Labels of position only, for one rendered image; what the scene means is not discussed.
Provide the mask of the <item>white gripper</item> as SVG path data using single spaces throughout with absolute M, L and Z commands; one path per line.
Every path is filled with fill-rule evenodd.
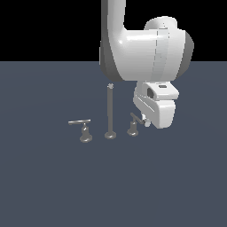
M 137 82 L 133 102 L 145 127 L 168 128 L 173 121 L 179 92 L 170 82 Z

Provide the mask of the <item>grey faucet spout post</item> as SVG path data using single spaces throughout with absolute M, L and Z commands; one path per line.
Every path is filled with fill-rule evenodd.
M 112 83 L 109 83 L 107 85 L 108 131 L 105 133 L 106 139 L 116 138 L 116 133 L 113 131 L 113 89 L 114 89 L 114 85 Z

